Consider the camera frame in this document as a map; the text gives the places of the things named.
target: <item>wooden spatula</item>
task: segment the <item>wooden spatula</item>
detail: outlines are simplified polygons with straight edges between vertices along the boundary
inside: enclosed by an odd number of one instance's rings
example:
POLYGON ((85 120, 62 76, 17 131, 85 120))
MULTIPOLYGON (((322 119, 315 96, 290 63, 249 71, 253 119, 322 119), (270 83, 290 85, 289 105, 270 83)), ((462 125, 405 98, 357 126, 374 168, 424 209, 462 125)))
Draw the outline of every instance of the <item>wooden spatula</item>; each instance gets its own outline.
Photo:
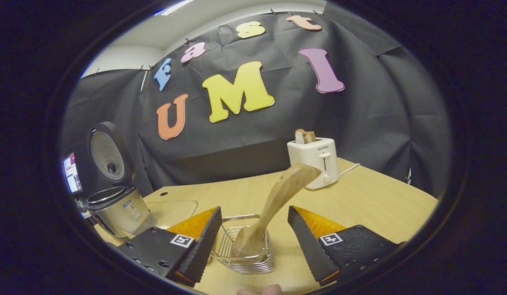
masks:
POLYGON ((277 181, 268 195, 259 220, 251 227, 243 227, 231 247, 232 257, 255 256, 265 246, 265 229, 274 215, 298 191, 321 174, 321 170, 304 164, 295 164, 288 168, 277 181))

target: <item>letter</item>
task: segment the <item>letter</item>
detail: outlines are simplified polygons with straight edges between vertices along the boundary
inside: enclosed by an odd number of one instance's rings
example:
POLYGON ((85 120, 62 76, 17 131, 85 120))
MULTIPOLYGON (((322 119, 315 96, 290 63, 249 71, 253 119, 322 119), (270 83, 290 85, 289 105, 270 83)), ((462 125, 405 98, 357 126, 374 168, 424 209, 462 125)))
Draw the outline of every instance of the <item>letter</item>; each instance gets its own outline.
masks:
POLYGON ((206 45, 205 42, 201 42, 186 49, 186 51, 184 52, 185 55, 181 58, 181 62, 187 62, 190 61, 192 58, 202 56, 203 53, 206 52, 206 49, 204 48, 205 45, 206 45))
POLYGON ((237 36, 241 37, 242 39, 250 38, 253 36, 261 35, 266 30, 261 26, 260 22, 249 22, 240 24, 235 28, 237 30, 238 34, 237 36))
POLYGON ((170 63, 171 60, 171 58, 166 58, 154 76, 154 79, 156 79, 158 82, 159 91, 162 91, 164 89, 164 86, 166 86, 166 83, 168 83, 170 80, 170 75, 167 75, 167 73, 170 72, 170 66, 168 63, 170 63))
POLYGON ((296 25, 307 30, 321 30, 323 27, 320 25, 312 25, 309 21, 312 19, 309 17, 302 17, 301 15, 292 15, 287 17, 287 20, 293 21, 296 25))
POLYGON ((157 109, 157 126, 158 126, 158 136, 160 136, 164 140, 169 140, 174 138, 183 131, 185 118, 185 108, 186 99, 188 98, 187 94, 180 95, 176 99, 173 100, 175 106, 177 106, 177 122, 173 127, 168 126, 168 109, 171 106, 171 103, 166 103, 160 108, 157 109))
POLYGON ((326 59, 328 52, 319 48, 308 48, 299 50, 301 55, 306 56, 312 65, 317 76, 317 91, 321 93, 330 93, 342 91, 345 89, 343 82, 339 81, 335 76, 332 66, 326 59))
POLYGON ((247 111, 266 108, 275 103, 274 97, 266 92, 259 72, 260 68, 260 61, 252 61, 240 66, 237 69, 233 84, 228 82, 222 75, 213 75, 203 82, 203 87, 208 89, 210 106, 212 107, 211 123, 216 123, 228 117, 229 113, 222 108, 222 102, 234 114, 239 114, 243 93, 246 97, 244 109, 247 111))

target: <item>white toaster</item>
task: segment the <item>white toaster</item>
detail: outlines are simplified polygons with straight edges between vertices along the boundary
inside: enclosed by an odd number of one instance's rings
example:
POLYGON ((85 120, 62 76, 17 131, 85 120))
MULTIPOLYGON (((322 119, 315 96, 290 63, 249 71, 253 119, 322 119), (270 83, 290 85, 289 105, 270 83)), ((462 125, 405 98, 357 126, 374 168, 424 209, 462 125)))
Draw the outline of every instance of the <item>white toaster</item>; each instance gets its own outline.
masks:
POLYGON ((305 144, 298 144, 295 141, 287 143, 291 166, 302 163, 323 172, 306 186, 308 189, 325 187, 336 183, 339 179, 334 140, 331 138, 316 138, 316 140, 305 144))

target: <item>wire dish rack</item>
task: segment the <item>wire dish rack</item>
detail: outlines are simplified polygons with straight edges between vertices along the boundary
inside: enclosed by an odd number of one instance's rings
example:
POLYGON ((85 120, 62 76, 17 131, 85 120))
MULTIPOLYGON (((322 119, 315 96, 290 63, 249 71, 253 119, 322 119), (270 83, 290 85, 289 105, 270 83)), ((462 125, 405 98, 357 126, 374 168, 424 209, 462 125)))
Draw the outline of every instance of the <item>wire dish rack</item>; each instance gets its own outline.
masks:
POLYGON ((257 214, 249 214, 223 218, 221 228, 219 229, 214 243, 214 249, 211 252, 212 257, 224 266, 238 273, 254 274, 272 272, 274 270, 274 258, 270 252, 272 243, 268 230, 265 231, 265 246, 261 253, 255 256, 231 257, 231 247, 235 241, 235 237, 237 237, 241 228, 250 226, 243 225, 225 228, 224 224, 227 223, 227 225, 229 225, 235 223, 235 220, 249 220, 252 222, 252 220, 258 219, 259 217, 260 216, 257 214))

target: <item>table surface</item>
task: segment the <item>table surface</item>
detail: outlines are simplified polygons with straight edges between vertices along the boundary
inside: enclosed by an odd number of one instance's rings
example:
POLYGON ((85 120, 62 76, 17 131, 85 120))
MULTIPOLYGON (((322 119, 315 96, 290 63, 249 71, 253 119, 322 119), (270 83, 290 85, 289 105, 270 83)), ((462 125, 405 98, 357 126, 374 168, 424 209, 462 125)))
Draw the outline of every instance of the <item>table surface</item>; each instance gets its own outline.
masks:
MULTIPOLYGON (((337 162, 340 172, 354 165, 339 158, 337 162)), ((274 172, 216 183, 166 186, 144 200, 157 219, 156 225, 164 229, 215 206, 221 207, 223 218, 259 214, 281 174, 274 172)), ((314 280, 287 222, 290 205, 302 207, 346 227, 364 225, 382 237, 400 243, 409 240, 426 222, 437 205, 437 199, 406 183, 357 166, 341 175, 333 185, 317 190, 302 189, 276 214, 268 226, 274 271, 243 275, 212 258, 195 289, 210 295, 234 295, 239 289, 260 292, 263 286, 269 284, 280 284, 285 294, 319 289, 319 283, 314 280)), ((95 228, 105 241, 115 245, 126 241, 111 237, 98 225, 95 228)))

